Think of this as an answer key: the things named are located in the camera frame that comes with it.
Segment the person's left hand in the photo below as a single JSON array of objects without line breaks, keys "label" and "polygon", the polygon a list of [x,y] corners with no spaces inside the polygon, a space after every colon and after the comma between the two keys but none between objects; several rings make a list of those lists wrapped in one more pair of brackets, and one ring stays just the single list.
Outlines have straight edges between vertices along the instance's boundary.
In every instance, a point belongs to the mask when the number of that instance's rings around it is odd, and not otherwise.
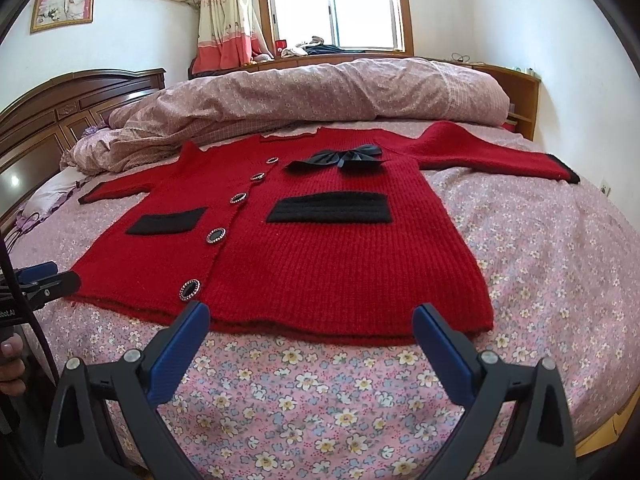
[{"label": "person's left hand", "polygon": [[23,341],[13,334],[1,343],[0,390],[7,396],[20,396],[25,392],[23,380],[25,364],[22,360]]}]

